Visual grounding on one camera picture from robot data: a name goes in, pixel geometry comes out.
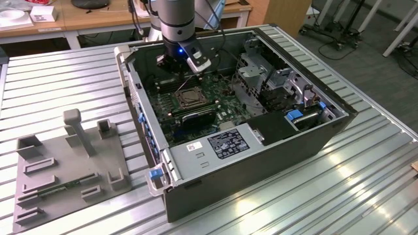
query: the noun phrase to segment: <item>wooden table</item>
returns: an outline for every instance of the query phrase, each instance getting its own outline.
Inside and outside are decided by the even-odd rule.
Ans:
[[[89,13],[86,10],[76,8],[70,4],[70,0],[57,0],[53,5],[58,10],[56,22],[34,23],[33,27],[0,32],[0,44],[64,37],[70,49],[78,49],[81,48],[77,39],[80,35],[134,29],[125,0],[110,0],[108,8],[92,10]],[[249,5],[243,6],[237,3],[227,5],[221,18],[237,18],[236,27],[244,27],[251,9]],[[150,26],[149,17],[140,18],[138,22],[140,27]],[[56,31],[38,31],[38,29],[42,31],[50,28],[56,28]]]
[[[61,1],[52,3],[58,12],[54,22],[33,22],[32,27],[17,28],[13,30],[0,31],[0,44],[25,42],[48,38],[65,37],[64,16],[61,14]]]

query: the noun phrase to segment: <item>white box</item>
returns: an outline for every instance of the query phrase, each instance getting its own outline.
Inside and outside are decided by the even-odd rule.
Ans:
[[[319,18],[319,13],[320,12],[309,6],[305,12],[303,24],[308,24],[309,26],[313,26],[315,20],[317,20]]]
[[[34,22],[53,22],[57,19],[57,11],[53,6],[34,6],[30,18]]]
[[[33,26],[30,17],[25,12],[25,15],[14,21],[0,21],[0,31],[12,30],[17,28],[25,28]]]

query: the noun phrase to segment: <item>metal slotted surface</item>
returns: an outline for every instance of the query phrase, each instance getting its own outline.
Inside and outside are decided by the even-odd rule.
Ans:
[[[277,28],[264,33],[359,111],[307,161],[175,223],[142,178],[142,156],[117,81],[113,47],[12,58],[0,113],[0,234],[12,233],[16,138],[62,135],[60,113],[81,110],[84,128],[117,123],[133,190],[26,234],[415,234],[416,135]]]

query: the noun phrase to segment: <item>cpu socket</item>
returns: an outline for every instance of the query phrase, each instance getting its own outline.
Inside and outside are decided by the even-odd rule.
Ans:
[[[175,93],[175,96],[183,109],[196,107],[208,102],[199,87],[180,90]]]

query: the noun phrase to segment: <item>white sticker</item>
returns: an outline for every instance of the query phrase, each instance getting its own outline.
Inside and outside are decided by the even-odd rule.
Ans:
[[[38,32],[50,32],[50,31],[60,31],[61,28],[42,28],[42,29],[38,29],[37,31]]]
[[[193,150],[196,150],[197,148],[201,148],[203,146],[201,146],[201,144],[200,144],[200,142],[195,142],[195,143],[191,143],[188,146],[187,146],[187,150],[188,150],[188,152],[189,151],[193,151]]]

